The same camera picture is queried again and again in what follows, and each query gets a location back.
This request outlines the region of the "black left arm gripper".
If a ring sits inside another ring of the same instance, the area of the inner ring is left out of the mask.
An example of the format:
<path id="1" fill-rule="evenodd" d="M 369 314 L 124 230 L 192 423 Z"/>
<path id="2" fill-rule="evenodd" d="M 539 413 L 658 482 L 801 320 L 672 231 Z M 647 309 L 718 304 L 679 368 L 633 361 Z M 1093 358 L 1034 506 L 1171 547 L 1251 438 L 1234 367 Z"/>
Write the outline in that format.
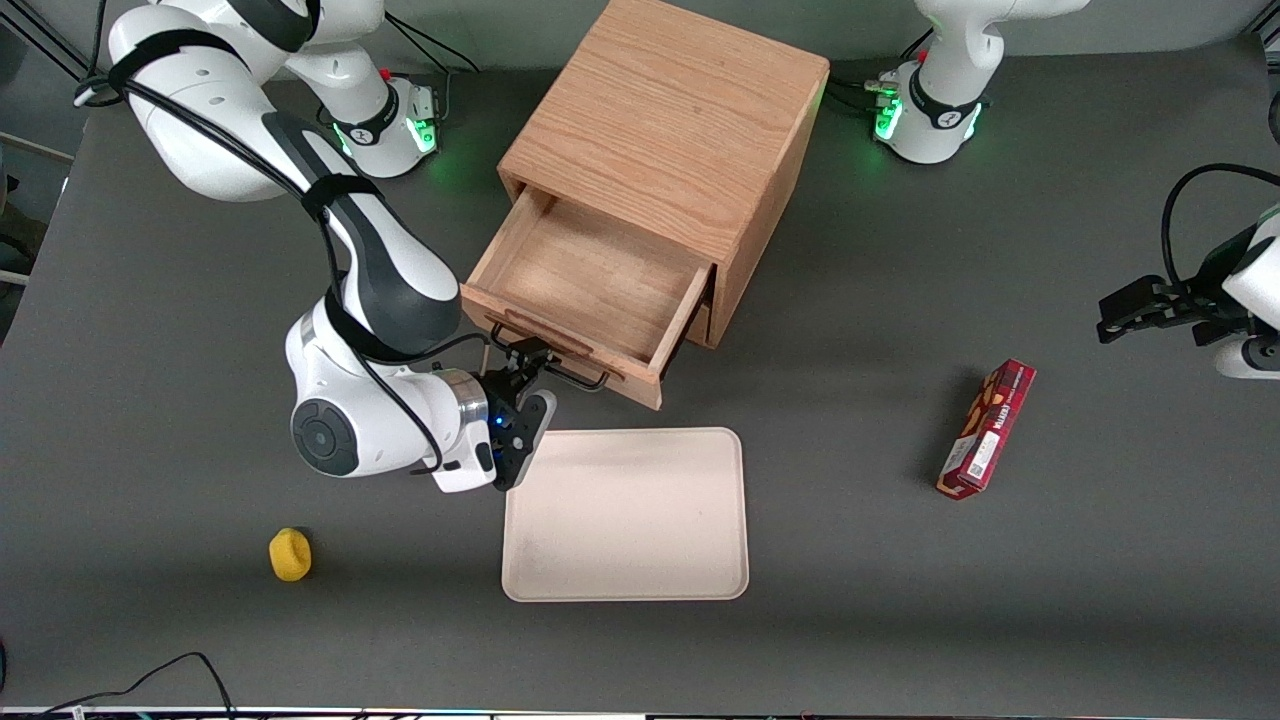
<path id="1" fill-rule="evenodd" d="M 1230 272 L 1199 272 L 1184 291 L 1160 275 L 1143 275 L 1098 301 L 1097 340 L 1110 345 L 1133 332 L 1192 324 L 1198 347 L 1253 331 L 1251 313 L 1224 288 Z"/>

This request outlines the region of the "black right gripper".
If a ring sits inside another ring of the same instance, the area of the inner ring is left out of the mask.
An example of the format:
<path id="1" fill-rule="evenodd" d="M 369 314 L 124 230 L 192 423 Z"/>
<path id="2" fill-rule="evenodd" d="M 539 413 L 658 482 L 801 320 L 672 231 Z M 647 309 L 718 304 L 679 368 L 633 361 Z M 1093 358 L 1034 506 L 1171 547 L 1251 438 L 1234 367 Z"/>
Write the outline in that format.
<path id="1" fill-rule="evenodd" d="M 508 363 L 503 369 L 483 374 L 495 464 L 494 487 L 502 492 L 513 489 L 524 475 L 529 441 L 524 438 L 521 404 L 525 389 L 553 359 L 553 348 L 540 338 L 524 338 L 509 343 L 506 354 Z"/>

